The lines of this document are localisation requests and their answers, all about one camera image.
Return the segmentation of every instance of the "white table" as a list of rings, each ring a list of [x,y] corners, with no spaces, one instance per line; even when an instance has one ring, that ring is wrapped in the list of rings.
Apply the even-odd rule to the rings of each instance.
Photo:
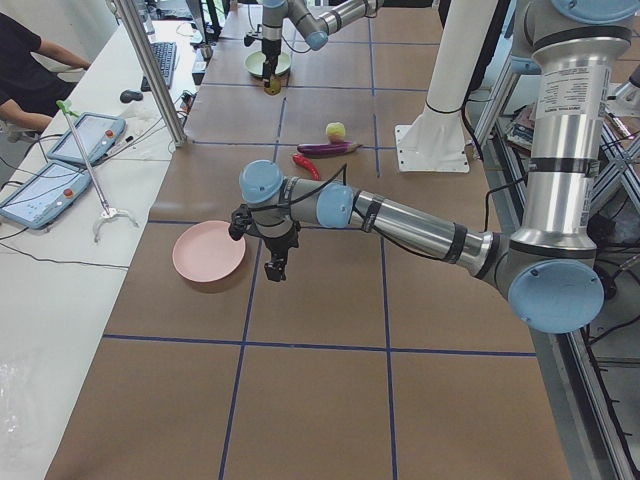
[[[195,55],[189,37],[178,29],[190,31],[184,22],[156,22],[151,37],[179,45],[172,99],[183,90],[195,91],[191,78]],[[160,118],[151,93],[145,93],[142,102],[119,101],[120,92],[139,89],[141,79],[142,70],[121,26],[71,95],[72,109],[124,116],[125,137],[137,138]],[[156,128],[163,125],[161,121]],[[66,129],[66,120],[58,114],[45,135]],[[50,147],[53,141],[44,144]],[[48,231],[26,231],[2,243],[40,258],[128,266],[172,150],[171,136],[163,128],[95,169],[110,204],[131,211],[139,228],[119,218],[102,227],[101,241],[95,244],[92,226],[102,207],[90,187]],[[21,168],[33,172],[43,165],[36,146]],[[16,172],[13,179],[24,181],[29,176]],[[11,190],[7,187],[0,198]],[[0,237],[20,229],[3,220]],[[0,265],[0,478],[39,480],[58,448],[126,270],[38,262],[2,246]],[[3,425],[9,415],[15,416],[19,427],[11,439]],[[9,467],[11,447],[19,461]]]

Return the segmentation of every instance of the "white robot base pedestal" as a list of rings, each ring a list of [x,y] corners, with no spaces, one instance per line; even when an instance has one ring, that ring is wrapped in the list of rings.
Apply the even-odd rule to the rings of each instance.
[[[395,135],[401,172],[469,172],[459,112],[425,108],[412,125],[396,125]]]

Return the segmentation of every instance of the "computer mouse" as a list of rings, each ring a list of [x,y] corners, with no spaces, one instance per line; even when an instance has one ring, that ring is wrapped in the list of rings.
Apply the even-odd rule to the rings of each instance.
[[[139,102],[143,98],[144,98],[144,95],[142,94],[142,92],[139,92],[138,90],[125,90],[120,94],[120,101],[122,103],[131,103],[134,100]]]

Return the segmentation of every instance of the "desk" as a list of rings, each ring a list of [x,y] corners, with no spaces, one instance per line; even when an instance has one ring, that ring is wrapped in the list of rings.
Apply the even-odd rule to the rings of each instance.
[[[294,53],[277,97],[248,77],[247,53],[229,55],[242,40],[221,40],[212,62],[227,68],[207,72],[193,143],[174,154],[47,479],[568,478],[529,332],[466,272],[311,227],[282,284],[255,239],[220,283],[171,264],[189,226],[228,218],[243,165],[305,175],[290,155],[328,121],[364,146],[318,161],[323,178],[346,161],[354,186],[479,228],[478,162],[464,176],[396,168],[393,125],[422,110],[440,33],[433,10],[383,9]]]
[[[172,98],[178,98],[185,89],[194,91],[191,67],[195,55],[189,39],[176,34],[182,23],[157,22],[155,38],[151,38],[176,41],[179,45]],[[150,93],[145,93],[143,102],[120,103],[120,92],[138,89],[141,80],[135,52],[120,27],[72,93],[73,109],[128,117],[125,135],[137,137],[143,127],[160,118]],[[45,134],[66,129],[64,117],[58,114]],[[171,160],[170,140],[166,129],[162,129],[96,167],[108,200],[115,207],[129,209],[140,228],[134,228],[126,219],[116,220],[102,227],[102,240],[94,244],[91,229],[101,206],[90,187],[50,231],[28,231],[3,242],[38,257],[128,266]],[[43,143],[45,148],[53,144]],[[21,168],[36,171],[43,164],[36,146]],[[29,175],[21,172],[13,177],[21,181],[27,178]],[[3,198],[10,190],[9,187],[2,192]],[[16,225],[3,222],[0,237],[17,231]],[[4,461],[8,439],[0,428],[0,478],[41,479],[58,448],[126,271],[41,263],[2,247],[0,259],[0,387],[16,387],[7,390],[7,394],[16,402],[13,413],[24,428],[18,434],[24,433],[23,440],[27,442],[19,445],[21,463],[14,469],[7,468]],[[7,366],[17,368],[20,378],[8,383],[5,377],[3,383],[2,374],[7,374],[3,368]],[[28,383],[24,388],[17,388],[17,382],[25,380]],[[2,405],[0,402],[0,418],[5,419],[7,411]]]

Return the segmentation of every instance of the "eggplant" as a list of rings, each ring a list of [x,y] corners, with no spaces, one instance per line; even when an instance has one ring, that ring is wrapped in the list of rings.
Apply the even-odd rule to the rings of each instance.
[[[298,151],[309,157],[335,157],[354,152],[361,143],[336,142],[336,143],[301,143]]]

